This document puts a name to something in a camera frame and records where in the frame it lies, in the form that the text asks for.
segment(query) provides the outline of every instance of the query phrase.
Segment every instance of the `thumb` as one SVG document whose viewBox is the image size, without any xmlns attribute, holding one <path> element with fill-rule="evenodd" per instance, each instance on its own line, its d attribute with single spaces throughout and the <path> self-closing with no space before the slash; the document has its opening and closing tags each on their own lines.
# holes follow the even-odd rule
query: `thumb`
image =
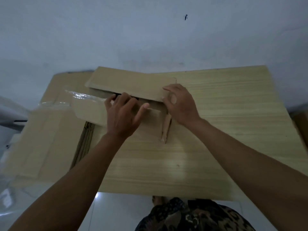
<svg viewBox="0 0 308 231">
<path fill-rule="evenodd" d="M 141 105 L 139 111 L 137 112 L 136 116 L 134 117 L 133 125 L 139 125 L 143 116 L 145 115 L 147 108 L 150 107 L 149 103 L 144 103 Z"/>
<path fill-rule="evenodd" d="M 167 107 L 168 111 L 170 112 L 170 109 L 172 109 L 173 104 L 171 103 L 171 101 L 169 100 L 168 97 L 163 97 L 162 100 L 163 100 L 165 106 Z"/>
</svg>

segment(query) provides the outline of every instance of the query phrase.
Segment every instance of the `person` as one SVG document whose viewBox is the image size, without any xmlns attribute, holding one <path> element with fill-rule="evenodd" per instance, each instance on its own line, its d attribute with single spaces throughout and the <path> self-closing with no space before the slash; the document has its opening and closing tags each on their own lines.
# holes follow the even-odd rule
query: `person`
<svg viewBox="0 0 308 231">
<path fill-rule="evenodd" d="M 164 87 L 176 96 L 168 111 L 205 144 L 214 158 L 278 230 L 306 230 L 308 177 L 240 143 L 202 119 L 191 94 L 180 84 Z M 136 115 L 127 93 L 105 102 L 107 133 L 74 168 L 40 196 L 11 226 L 15 230 L 78 230 L 124 141 L 138 128 L 149 104 Z M 154 197 L 156 205 L 136 230 L 254 230 L 236 211 L 211 200 L 184 204 Z"/>
</svg>

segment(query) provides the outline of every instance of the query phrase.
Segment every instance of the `forearm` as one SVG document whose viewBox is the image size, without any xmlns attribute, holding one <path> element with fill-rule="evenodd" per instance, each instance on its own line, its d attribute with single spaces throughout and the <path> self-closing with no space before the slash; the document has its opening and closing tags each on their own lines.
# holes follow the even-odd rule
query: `forearm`
<svg viewBox="0 0 308 231">
<path fill-rule="evenodd" d="M 104 135 L 64 177 L 39 197 L 10 230 L 77 230 L 124 140 Z"/>
<path fill-rule="evenodd" d="M 188 128 L 277 228 L 294 229 L 293 221 L 307 215 L 305 175 L 244 145 L 205 120 Z"/>
</svg>

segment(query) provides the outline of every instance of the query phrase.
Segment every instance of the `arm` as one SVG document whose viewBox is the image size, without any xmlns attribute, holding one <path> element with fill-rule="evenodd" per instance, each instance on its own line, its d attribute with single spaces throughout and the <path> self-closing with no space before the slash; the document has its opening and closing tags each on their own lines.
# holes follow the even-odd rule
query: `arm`
<svg viewBox="0 0 308 231">
<path fill-rule="evenodd" d="M 308 177 L 218 130 L 199 117 L 182 85 L 164 87 L 176 104 L 163 101 L 172 117 L 208 148 L 223 169 L 278 230 L 306 230 Z"/>
<path fill-rule="evenodd" d="M 144 104 L 133 116 L 131 110 L 137 100 L 123 93 L 111 105 L 114 97 L 105 102 L 107 133 L 74 168 L 25 210 L 10 231 L 78 230 L 114 155 L 138 128 L 149 106 Z"/>
</svg>

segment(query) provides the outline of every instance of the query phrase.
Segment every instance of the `foot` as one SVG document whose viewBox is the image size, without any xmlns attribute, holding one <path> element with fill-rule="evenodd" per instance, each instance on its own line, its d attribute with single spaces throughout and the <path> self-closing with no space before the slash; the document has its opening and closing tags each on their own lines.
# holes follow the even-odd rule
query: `foot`
<svg viewBox="0 0 308 231">
<path fill-rule="evenodd" d="M 165 198 L 163 196 L 152 196 L 152 202 L 154 207 L 157 205 L 163 205 L 165 203 Z"/>
</svg>

